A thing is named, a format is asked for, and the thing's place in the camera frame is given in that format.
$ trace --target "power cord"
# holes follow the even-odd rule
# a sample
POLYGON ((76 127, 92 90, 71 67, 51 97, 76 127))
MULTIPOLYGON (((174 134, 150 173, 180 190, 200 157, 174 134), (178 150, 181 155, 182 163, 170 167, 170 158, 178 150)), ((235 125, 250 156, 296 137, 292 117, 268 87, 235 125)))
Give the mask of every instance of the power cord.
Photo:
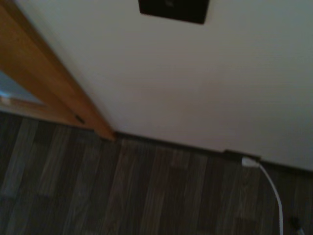
POLYGON ((266 178, 268 179, 270 185, 272 186, 272 189, 275 193, 277 202, 278 202, 278 209, 279 209, 279 234, 283 235, 283 228, 284 228, 284 221, 283 221, 283 207, 282 207, 282 202, 280 200, 279 194, 277 192, 277 189, 275 187, 275 184, 273 183, 272 179, 268 175, 267 171, 264 169, 264 167, 258 163, 257 161, 248 158, 248 157, 243 157, 242 158, 242 166, 244 167, 254 167, 254 168, 260 168, 261 171, 265 174, 266 178))

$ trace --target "door frame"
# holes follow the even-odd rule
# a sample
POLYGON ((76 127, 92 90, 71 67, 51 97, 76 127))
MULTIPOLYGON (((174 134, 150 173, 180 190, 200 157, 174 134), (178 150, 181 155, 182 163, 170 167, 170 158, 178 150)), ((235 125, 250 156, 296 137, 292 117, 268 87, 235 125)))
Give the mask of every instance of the door frame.
POLYGON ((0 0, 0 70, 45 105, 65 124, 115 134, 95 105, 12 0, 0 0))

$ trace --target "dark baseboard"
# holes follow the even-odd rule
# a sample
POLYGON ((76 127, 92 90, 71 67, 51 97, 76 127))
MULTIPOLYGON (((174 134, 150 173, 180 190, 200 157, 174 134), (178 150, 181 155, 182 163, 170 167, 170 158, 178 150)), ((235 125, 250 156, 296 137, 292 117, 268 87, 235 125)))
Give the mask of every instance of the dark baseboard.
POLYGON ((204 148, 198 148, 198 147, 192 147, 184 144, 178 144, 178 143, 173 143, 173 142, 167 142, 167 141, 160 141, 152 138, 147 138, 147 137, 141 137, 141 136, 136 136, 132 134, 126 134, 122 132, 117 132, 117 137, 121 138, 128 138, 128 139, 133 139, 133 140, 138 140, 138 141, 143 141, 143 142, 149 142, 151 144, 156 144, 156 145, 161 145, 164 147, 170 147, 170 148, 177 148, 193 153, 199 153, 199 154, 205 154, 205 155, 210 155, 214 157, 220 157, 224 158, 229 161, 235 161, 240 163, 242 160, 242 156, 249 156, 251 158, 254 158, 257 161, 260 161, 260 163, 266 167, 266 169, 273 169, 277 171, 281 171, 284 173, 289 173, 289 174, 295 174, 299 176, 305 176, 309 178, 313 178, 313 171, 309 170, 304 170, 304 169, 299 169, 296 167, 291 167, 291 166, 286 166, 286 165, 280 165, 276 163, 270 163, 268 161, 263 161, 260 156, 253 156, 250 154, 246 153, 240 153, 232 150, 225 150, 224 152, 218 152, 214 150, 209 150, 209 149, 204 149, 204 148))

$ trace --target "dark wall plate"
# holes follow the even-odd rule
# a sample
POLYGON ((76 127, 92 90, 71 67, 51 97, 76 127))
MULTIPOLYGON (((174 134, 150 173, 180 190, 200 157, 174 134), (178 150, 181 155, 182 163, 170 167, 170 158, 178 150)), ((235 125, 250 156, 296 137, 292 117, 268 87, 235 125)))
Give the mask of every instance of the dark wall plate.
POLYGON ((203 24, 209 0, 139 0, 140 13, 203 24))

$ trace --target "dark wooden floor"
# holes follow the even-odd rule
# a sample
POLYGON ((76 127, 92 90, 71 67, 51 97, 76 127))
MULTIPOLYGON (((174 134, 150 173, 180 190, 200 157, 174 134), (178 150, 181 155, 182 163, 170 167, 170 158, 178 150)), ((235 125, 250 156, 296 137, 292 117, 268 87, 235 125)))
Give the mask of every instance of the dark wooden floor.
MULTIPOLYGON (((313 179, 269 170, 285 234, 313 234, 313 179)), ((274 193, 258 169, 128 137, 0 113, 1 235, 278 235, 274 193)))

